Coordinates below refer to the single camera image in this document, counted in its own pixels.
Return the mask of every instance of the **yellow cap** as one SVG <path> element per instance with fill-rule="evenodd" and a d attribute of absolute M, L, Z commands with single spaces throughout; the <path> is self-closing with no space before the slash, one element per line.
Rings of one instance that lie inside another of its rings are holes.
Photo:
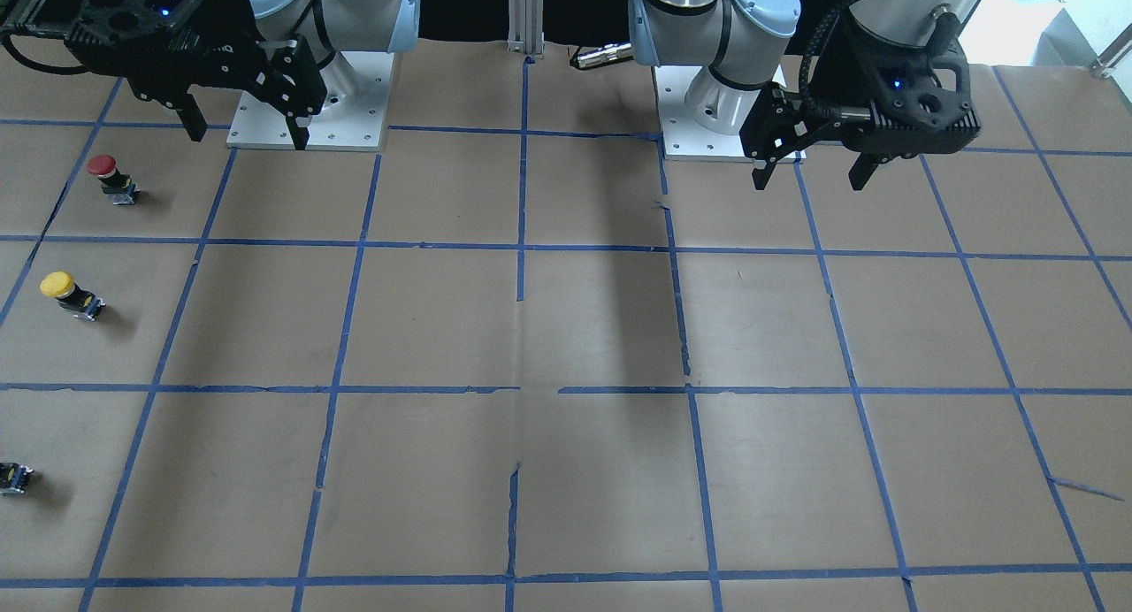
<path fill-rule="evenodd" d="M 70 293 L 70 290 L 75 286 L 75 279 L 71 274 L 65 273 L 65 270 L 57 270 L 57 273 L 48 274 L 48 277 L 40 282 L 40 291 L 46 298 L 60 298 L 66 296 Z"/>

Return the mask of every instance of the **mounting plate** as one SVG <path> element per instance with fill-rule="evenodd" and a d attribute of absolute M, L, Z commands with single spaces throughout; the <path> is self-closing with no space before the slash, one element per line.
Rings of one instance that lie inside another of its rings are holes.
<path fill-rule="evenodd" d="M 657 107 L 660 112 L 660 124 L 664 132 L 664 157 L 671 161 L 749 161 L 743 154 L 739 136 L 723 136 L 709 131 L 696 123 L 692 112 L 684 105 L 692 79 L 695 79 L 701 66 L 657 66 L 653 75 L 657 80 Z M 774 80 L 786 85 L 782 68 L 774 72 Z M 782 164 L 801 164 L 806 160 L 805 152 L 796 152 L 781 161 Z"/>
<path fill-rule="evenodd" d="M 393 85 L 393 53 L 343 52 L 358 72 L 359 92 L 327 104 L 311 119 L 307 149 L 379 152 Z M 294 149 L 283 115 L 243 93 L 228 132 L 230 148 Z"/>

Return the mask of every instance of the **black cable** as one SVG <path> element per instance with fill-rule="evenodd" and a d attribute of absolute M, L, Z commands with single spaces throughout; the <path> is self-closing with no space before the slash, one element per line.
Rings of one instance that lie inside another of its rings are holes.
<path fill-rule="evenodd" d="M 838 21 L 841 19 L 841 14 L 858 1 L 860 0 L 841 0 L 840 2 L 833 5 L 830 11 L 825 14 L 825 17 L 822 18 L 821 23 L 818 23 L 814 28 L 814 33 L 811 35 L 809 42 L 806 44 L 806 50 L 801 55 L 801 64 L 798 69 L 798 92 L 800 93 L 806 107 L 825 120 L 835 120 L 838 117 L 838 110 L 824 101 L 816 100 L 816 97 L 809 93 L 809 68 L 813 63 L 814 57 L 821 55 L 825 51 L 825 46 L 829 44 L 830 37 L 833 35 L 833 27 L 837 26 Z"/>
<path fill-rule="evenodd" d="M 36 72 L 48 72 L 50 75 L 82 75 L 83 72 L 89 72 L 89 69 L 86 66 L 49 66 L 28 59 L 23 52 L 19 51 L 19 49 L 16 48 L 16 44 L 11 43 L 11 35 L 0 37 L 0 44 L 3 45 L 5 51 L 8 51 L 11 59 L 19 61 Z"/>

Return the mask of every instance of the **red cap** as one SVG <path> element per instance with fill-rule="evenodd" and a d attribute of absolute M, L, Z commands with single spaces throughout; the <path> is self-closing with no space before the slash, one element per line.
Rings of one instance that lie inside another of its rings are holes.
<path fill-rule="evenodd" d="M 118 162 L 110 154 L 102 154 L 102 156 L 86 162 L 86 172 L 94 174 L 94 176 L 110 176 L 117 167 Z"/>

